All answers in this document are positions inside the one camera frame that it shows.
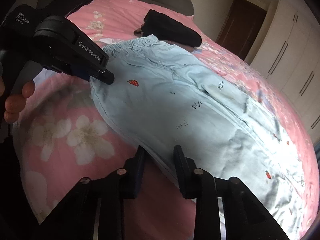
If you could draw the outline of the person's left hand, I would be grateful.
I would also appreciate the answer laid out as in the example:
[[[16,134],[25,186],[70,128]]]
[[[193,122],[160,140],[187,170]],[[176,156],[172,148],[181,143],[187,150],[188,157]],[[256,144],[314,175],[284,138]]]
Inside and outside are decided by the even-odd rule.
[[[35,83],[33,80],[27,82],[21,94],[12,94],[5,101],[5,111],[3,118],[6,123],[12,124],[18,120],[21,111],[24,110],[27,99],[35,92]]]

